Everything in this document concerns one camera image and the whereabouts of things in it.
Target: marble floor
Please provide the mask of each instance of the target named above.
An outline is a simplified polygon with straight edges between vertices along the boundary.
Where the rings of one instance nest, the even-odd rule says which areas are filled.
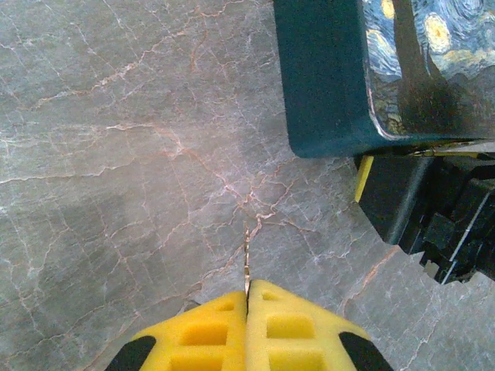
[[[270,0],[0,2],[0,369],[104,369],[251,273],[396,370],[495,369],[495,284],[439,286],[290,151]]]

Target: yellow foam pad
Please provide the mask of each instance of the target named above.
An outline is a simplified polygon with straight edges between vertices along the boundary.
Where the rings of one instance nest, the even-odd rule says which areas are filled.
[[[136,334],[156,339],[141,371],[244,371],[246,295],[235,291]]]
[[[247,371],[354,371],[339,334],[366,332],[267,281],[253,281],[246,324]]]

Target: yellow plastic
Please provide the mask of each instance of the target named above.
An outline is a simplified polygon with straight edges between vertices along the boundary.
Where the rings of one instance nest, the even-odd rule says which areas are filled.
[[[361,164],[359,165],[359,170],[357,171],[357,187],[354,193],[354,200],[358,203],[363,195],[364,186],[370,176],[371,166],[373,165],[373,156],[363,156]]]
[[[141,371],[244,371],[246,295],[235,291],[136,334],[156,344]]]
[[[341,332],[355,324],[267,281],[253,281],[246,324],[247,371],[355,371]]]

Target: gray marble surface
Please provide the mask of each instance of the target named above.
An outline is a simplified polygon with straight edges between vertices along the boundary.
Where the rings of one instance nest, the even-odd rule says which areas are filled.
[[[285,131],[269,0],[0,2],[0,369],[104,369],[252,274],[396,370],[495,369],[495,284],[439,286]]]

